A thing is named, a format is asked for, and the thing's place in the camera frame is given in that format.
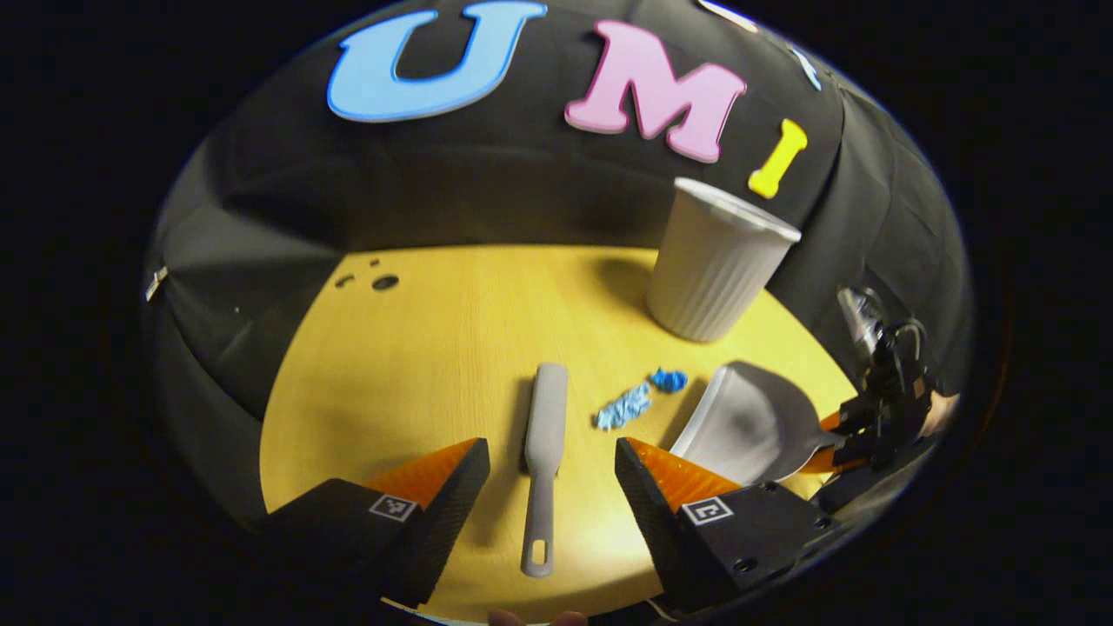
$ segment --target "pink letter m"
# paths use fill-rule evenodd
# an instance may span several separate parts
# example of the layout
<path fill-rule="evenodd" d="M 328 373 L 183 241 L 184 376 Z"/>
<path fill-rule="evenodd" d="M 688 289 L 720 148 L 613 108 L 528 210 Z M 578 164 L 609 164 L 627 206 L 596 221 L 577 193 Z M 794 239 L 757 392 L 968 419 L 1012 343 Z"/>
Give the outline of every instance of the pink letter m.
<path fill-rule="evenodd" d="M 730 70 L 703 63 L 680 80 L 656 35 L 628 23 L 600 20 L 595 31 L 607 38 L 595 78 L 582 100 L 568 104 L 564 119 L 575 128 L 614 135 L 629 121 L 622 96 L 633 90 L 638 126 L 644 139 L 656 137 L 684 110 L 666 140 L 673 150 L 703 163 L 719 160 L 719 136 L 735 99 L 746 82 Z"/>

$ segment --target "white cup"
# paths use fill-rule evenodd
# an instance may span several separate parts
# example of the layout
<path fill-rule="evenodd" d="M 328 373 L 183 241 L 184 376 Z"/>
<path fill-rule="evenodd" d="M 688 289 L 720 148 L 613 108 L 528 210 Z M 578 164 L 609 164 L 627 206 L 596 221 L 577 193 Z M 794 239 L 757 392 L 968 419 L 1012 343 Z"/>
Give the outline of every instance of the white cup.
<path fill-rule="evenodd" d="M 761 293 L 800 232 L 706 183 L 677 178 L 674 185 L 646 301 L 672 333 L 715 341 Z"/>

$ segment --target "blue letter u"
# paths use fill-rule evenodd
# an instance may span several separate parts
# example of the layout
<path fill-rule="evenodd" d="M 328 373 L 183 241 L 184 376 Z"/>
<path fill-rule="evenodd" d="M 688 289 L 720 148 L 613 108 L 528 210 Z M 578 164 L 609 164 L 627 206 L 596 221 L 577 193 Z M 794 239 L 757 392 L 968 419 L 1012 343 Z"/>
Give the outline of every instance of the blue letter u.
<path fill-rule="evenodd" d="M 494 90 L 506 76 L 525 20 L 544 16 L 536 2 L 496 1 L 472 4 L 464 16 L 475 20 L 467 50 L 456 69 L 424 80 L 395 74 L 402 50 L 415 28 L 436 19 L 420 11 L 370 26 L 341 42 L 344 52 L 328 81 L 328 108 L 354 121 L 397 121 L 431 117 L 465 107 Z"/>

